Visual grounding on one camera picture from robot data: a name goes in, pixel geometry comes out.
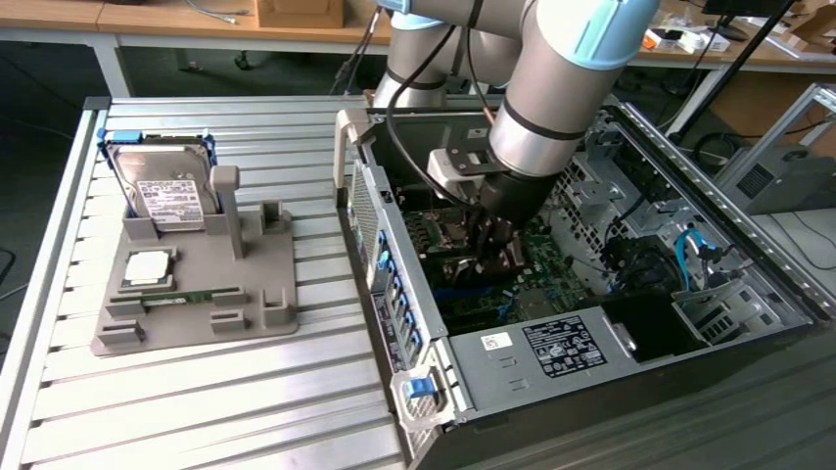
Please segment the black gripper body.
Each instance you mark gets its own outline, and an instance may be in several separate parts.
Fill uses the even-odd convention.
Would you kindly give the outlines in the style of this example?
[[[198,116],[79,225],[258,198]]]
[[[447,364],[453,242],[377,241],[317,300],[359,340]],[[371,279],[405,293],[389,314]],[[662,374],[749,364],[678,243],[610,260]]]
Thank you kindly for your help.
[[[490,222],[521,229],[537,215],[554,183],[554,175],[529,177],[513,171],[489,173],[478,191],[475,227],[485,227]]]

